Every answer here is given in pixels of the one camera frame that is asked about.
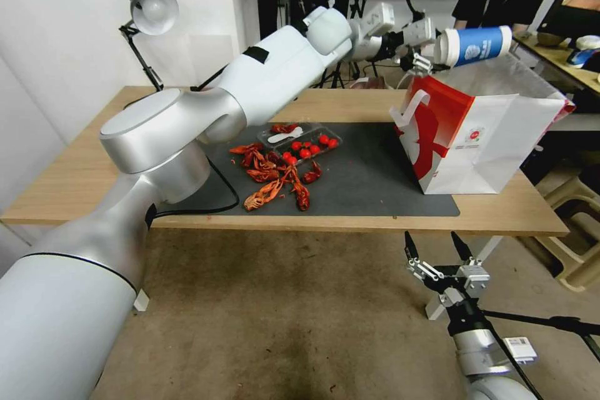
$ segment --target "concrete floor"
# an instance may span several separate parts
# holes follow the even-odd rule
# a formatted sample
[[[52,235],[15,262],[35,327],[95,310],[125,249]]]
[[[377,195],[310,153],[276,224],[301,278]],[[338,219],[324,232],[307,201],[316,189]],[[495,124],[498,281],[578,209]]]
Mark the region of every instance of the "concrete floor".
[[[420,235],[422,258],[451,264],[450,237]],[[153,229],[144,288],[92,395],[104,399],[464,399],[447,319],[405,270],[400,234]],[[600,323],[596,288],[561,287],[505,238],[485,264],[488,309]],[[528,336],[526,372],[546,400],[600,398],[600,366],[575,336],[496,320]]]

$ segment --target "wooden desk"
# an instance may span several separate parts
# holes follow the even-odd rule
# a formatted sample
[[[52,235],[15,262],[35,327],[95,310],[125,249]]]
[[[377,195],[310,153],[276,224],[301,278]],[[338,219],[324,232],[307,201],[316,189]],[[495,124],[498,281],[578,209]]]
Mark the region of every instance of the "wooden desk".
[[[558,47],[544,47],[538,44],[538,38],[530,34],[528,37],[514,37],[514,40],[525,47],[530,53],[542,59],[545,63],[550,64],[560,73],[565,74],[575,84],[582,88],[588,88],[600,94],[600,83],[598,83],[598,74],[584,69],[575,69],[569,66],[566,61],[572,49],[567,48],[566,44],[562,43]]]
[[[23,192],[1,218],[8,224],[58,225],[90,213],[117,176],[98,140],[101,126],[149,87],[125,87],[92,123]],[[308,89],[274,121],[389,122],[390,105],[401,105],[404,91]],[[567,228],[519,171],[498,195],[454,197],[458,217],[288,217],[171,216],[156,219],[162,228],[213,228],[302,231],[442,231],[483,235],[561,236]]]

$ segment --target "logo on bag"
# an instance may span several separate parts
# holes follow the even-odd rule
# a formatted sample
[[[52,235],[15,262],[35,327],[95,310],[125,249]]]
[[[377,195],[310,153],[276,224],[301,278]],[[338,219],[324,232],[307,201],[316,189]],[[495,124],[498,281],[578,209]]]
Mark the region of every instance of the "logo on bag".
[[[433,154],[437,153],[442,158],[445,158],[448,149],[434,142],[438,134],[439,122],[432,110],[421,103],[414,112],[414,118],[417,122],[417,131],[419,133],[419,139],[416,141],[419,144],[419,156],[412,167],[417,179],[421,179],[433,167]]]
[[[479,142],[481,135],[483,134],[483,127],[473,128],[469,130],[469,135],[464,140],[465,142]]]
[[[477,58],[481,54],[481,48],[477,45],[470,45],[464,51],[464,58],[468,61]]]

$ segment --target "red and white bag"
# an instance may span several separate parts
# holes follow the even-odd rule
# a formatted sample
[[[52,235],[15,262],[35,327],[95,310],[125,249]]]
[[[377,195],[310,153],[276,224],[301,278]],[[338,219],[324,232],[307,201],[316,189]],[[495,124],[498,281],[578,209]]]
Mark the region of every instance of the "red and white bag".
[[[405,110],[390,114],[425,194],[497,194],[553,121],[574,109],[552,97],[471,96],[415,77]]]

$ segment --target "plastic container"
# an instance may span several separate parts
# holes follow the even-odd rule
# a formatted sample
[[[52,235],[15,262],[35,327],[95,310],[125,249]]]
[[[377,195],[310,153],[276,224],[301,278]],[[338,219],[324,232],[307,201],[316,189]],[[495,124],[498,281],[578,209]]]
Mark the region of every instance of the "plastic container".
[[[513,40],[510,27],[446,29],[437,38],[434,62],[463,66],[508,53]]]
[[[267,141],[267,138],[270,136],[273,136],[273,132],[271,132],[270,128],[264,131],[261,131],[258,134],[258,140],[260,142],[262,142],[265,146],[265,148],[267,150],[272,150],[275,153],[277,153],[279,156],[283,156],[283,154],[287,151],[289,151],[292,155],[294,155],[298,162],[296,163],[296,165],[302,164],[304,161],[310,161],[312,158],[318,158],[320,155],[325,154],[329,151],[335,150],[337,147],[339,147],[342,143],[343,140],[341,137],[339,137],[336,133],[334,133],[333,131],[331,131],[329,128],[327,128],[326,126],[323,126],[320,123],[301,123],[298,124],[299,126],[302,127],[302,131],[303,133],[297,137],[297,138],[286,138],[283,141],[277,142],[276,144],[271,144]],[[319,142],[319,138],[322,135],[326,135],[329,139],[336,139],[337,140],[337,146],[334,148],[329,148],[327,145],[323,145]],[[311,145],[317,145],[320,148],[320,151],[311,156],[310,158],[301,158],[299,151],[295,151],[292,148],[292,143],[293,142],[300,142],[300,143],[310,143]]]

